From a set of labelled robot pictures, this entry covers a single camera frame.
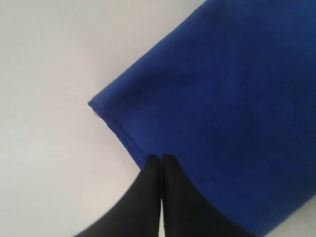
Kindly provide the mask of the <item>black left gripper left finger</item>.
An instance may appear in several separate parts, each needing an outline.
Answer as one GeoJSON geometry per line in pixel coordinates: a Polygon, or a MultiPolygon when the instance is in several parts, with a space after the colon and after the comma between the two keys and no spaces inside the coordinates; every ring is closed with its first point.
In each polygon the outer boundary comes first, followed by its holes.
{"type": "Polygon", "coordinates": [[[80,237],[157,237],[161,209],[161,161],[150,155],[130,188],[80,237]]]}

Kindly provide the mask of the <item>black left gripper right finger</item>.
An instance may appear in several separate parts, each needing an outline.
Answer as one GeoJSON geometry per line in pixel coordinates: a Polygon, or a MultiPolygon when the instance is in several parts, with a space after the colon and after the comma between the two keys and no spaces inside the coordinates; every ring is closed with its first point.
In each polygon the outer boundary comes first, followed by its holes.
{"type": "Polygon", "coordinates": [[[162,156],[166,237],[243,237],[244,230],[216,210],[186,176],[177,158],[162,156]]]}

